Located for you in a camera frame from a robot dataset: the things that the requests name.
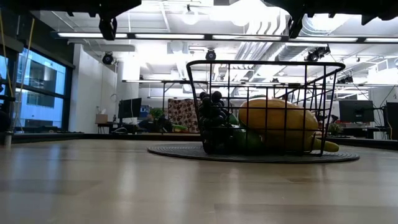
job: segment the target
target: dark grapes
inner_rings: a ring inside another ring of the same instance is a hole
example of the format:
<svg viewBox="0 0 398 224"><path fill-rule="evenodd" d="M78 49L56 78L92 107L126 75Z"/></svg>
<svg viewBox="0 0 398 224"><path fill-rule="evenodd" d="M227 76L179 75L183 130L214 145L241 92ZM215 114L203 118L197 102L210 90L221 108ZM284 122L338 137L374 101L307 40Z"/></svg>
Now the dark grapes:
<svg viewBox="0 0 398 224"><path fill-rule="evenodd" d="M201 92L200 93L200 95L199 95L199 98L201 99L201 100L203 100L203 96L206 94L206 92Z"/></svg>
<svg viewBox="0 0 398 224"><path fill-rule="evenodd" d="M211 95L211 100L213 101L213 103L217 103L220 101L221 97L223 97L223 95L219 91L215 91Z"/></svg>
<svg viewBox="0 0 398 224"><path fill-rule="evenodd" d="M215 91L211 97L206 92L201 92L199 98L199 122L201 136L203 138L203 147L206 153L226 153L231 146L231 135L233 129L227 128L226 121L229 112L224 107L224 101L220 99L223 95Z"/></svg>
<svg viewBox="0 0 398 224"><path fill-rule="evenodd" d="M202 103L203 103L203 105L206 105L206 106L210 105L210 103L211 103L210 97L204 96L202 99Z"/></svg>

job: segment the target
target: fluorescent light fixture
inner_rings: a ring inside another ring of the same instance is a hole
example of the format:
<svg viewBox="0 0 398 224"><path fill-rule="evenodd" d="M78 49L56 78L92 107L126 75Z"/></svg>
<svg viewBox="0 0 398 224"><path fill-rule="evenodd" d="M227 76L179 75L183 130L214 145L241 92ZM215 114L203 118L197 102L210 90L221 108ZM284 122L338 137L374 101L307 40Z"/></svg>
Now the fluorescent light fixture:
<svg viewBox="0 0 398 224"><path fill-rule="evenodd" d="M394 42L394 43L397 43L398 38L366 38L365 42L379 42L379 43Z"/></svg>
<svg viewBox="0 0 398 224"><path fill-rule="evenodd" d="M69 38L104 38L100 33L60 32L60 37ZM127 38L127 34L116 34L115 38Z"/></svg>
<svg viewBox="0 0 398 224"><path fill-rule="evenodd" d="M193 99L193 96L178 96L178 97L172 97L172 96L165 96L165 99ZM163 96L148 96L148 99L163 99Z"/></svg>
<svg viewBox="0 0 398 224"><path fill-rule="evenodd" d="M135 34L137 39L204 39L203 34Z"/></svg>
<svg viewBox="0 0 398 224"><path fill-rule="evenodd" d="M161 83L160 80L125 80L125 82L129 83Z"/></svg>
<svg viewBox="0 0 398 224"><path fill-rule="evenodd" d="M268 40L278 41L281 37L263 36L263 35L213 35L215 40Z"/></svg>
<svg viewBox="0 0 398 224"><path fill-rule="evenodd" d="M219 84L219 85L228 85L228 82L211 82L211 84ZM229 82L230 85L239 85L239 84L244 84L244 82Z"/></svg>
<svg viewBox="0 0 398 224"><path fill-rule="evenodd" d="M288 47L327 47L327 44L313 44L313 43L286 43Z"/></svg>
<svg viewBox="0 0 398 224"><path fill-rule="evenodd" d="M355 37L297 37L295 39L290 39L290 41L297 41L297 42L356 42L358 38Z"/></svg>
<svg viewBox="0 0 398 224"><path fill-rule="evenodd" d="M207 47L202 46L188 46L188 50L205 52Z"/></svg>

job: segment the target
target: fruit basket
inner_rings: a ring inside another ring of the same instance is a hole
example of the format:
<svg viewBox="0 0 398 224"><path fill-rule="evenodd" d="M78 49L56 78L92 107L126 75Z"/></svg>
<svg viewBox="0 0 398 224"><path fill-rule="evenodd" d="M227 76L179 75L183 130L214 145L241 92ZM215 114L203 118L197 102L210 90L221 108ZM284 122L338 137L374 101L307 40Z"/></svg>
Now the fruit basket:
<svg viewBox="0 0 398 224"><path fill-rule="evenodd" d="M207 92L195 91L192 67L197 65L208 68ZM304 81L279 82L289 80L289 76L274 76L281 68L301 73ZM344 68L342 63L331 62L189 62L187 72L203 149L208 154L316 156L338 151L336 144L325 139L336 76ZM252 72L252 77L239 78L242 70ZM272 82L249 82L256 80L260 73L256 71L271 75L268 80L272 78Z"/></svg>

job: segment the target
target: cord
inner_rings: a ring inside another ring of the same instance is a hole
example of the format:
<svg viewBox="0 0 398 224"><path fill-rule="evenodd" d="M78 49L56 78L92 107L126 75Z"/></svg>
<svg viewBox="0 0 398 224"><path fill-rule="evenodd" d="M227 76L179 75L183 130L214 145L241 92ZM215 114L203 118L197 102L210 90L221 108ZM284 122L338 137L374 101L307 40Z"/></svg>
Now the cord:
<svg viewBox="0 0 398 224"><path fill-rule="evenodd" d="M392 140L392 127L391 127L390 122L388 121L388 117L387 117L387 124L390 127L390 140Z"/></svg>
<svg viewBox="0 0 398 224"><path fill-rule="evenodd" d="M15 125L17 124L17 120L19 119L19 123L21 123L19 113L21 112L21 101L22 101L22 90L24 89L24 80L25 80L25 73L26 73L26 67L27 67L27 60L29 58L29 52L30 52L30 45L32 44L32 34L33 34L33 28L35 26L35 19L32 18L32 26L30 27L30 35L29 35L29 43L27 45L27 53L26 53L26 60L25 60L25 67L24 67L24 72L21 74L22 75L22 81L21 81L21 88L19 90L19 99L18 99L18 105L16 108L15 112L15 119L14 119L14 124L12 125L12 129L15 128Z"/></svg>
<svg viewBox="0 0 398 224"><path fill-rule="evenodd" d="M6 40L4 39L4 29L2 26L2 15L1 15L1 9L0 9L0 28L1 28L1 39L2 39L2 51L4 54L4 64L6 65L6 74L7 74L7 80L8 80L8 87L10 89L11 97L14 97L14 92L12 91L12 86L11 86L11 78L7 66L7 54L6 54Z"/></svg>
<svg viewBox="0 0 398 224"><path fill-rule="evenodd" d="M337 60L334 58L334 56L333 56L332 54L330 54L330 56L332 57L332 59L333 59L335 62L337 62ZM366 96L366 95L362 92L362 90L358 88L358 86L356 86L354 83L353 83L353 85L355 86L355 88L357 88L357 89L359 90L359 92L361 92L361 94L362 94L363 96L365 96L365 98L366 98L367 100L370 101L369 97ZM376 110L376 111L377 111L377 115L379 116L379 121L381 122L380 112L379 112L379 110ZM375 124L378 125L378 126L382 126L381 123L375 122Z"/></svg>
<svg viewBox="0 0 398 224"><path fill-rule="evenodd" d="M385 102L385 100L387 99L387 97L390 95L390 93L393 91L393 89L394 89L395 87L396 87L396 86L394 85L394 86L391 88L390 92L387 94L387 96L385 97L385 99L381 102L381 104L380 104L379 107L381 107L381 105L383 105L383 103Z"/></svg>

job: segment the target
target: white wall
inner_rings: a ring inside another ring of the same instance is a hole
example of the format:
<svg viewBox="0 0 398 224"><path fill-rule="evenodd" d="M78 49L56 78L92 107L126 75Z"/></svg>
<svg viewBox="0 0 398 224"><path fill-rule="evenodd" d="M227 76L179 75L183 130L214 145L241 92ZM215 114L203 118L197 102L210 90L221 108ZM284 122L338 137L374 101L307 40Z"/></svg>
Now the white wall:
<svg viewBox="0 0 398 224"><path fill-rule="evenodd" d="M126 83L123 80L138 80L140 73L140 66L135 56L124 58L123 61L118 62L118 79L116 93L118 95L118 103L115 108L119 110L119 100L130 100L139 97L138 83ZM137 123L137 118L124 118L123 122Z"/></svg>
<svg viewBox="0 0 398 224"><path fill-rule="evenodd" d="M69 130L97 133L97 106L106 109L108 121L115 114L116 73L88 55L80 44L75 45Z"/></svg>

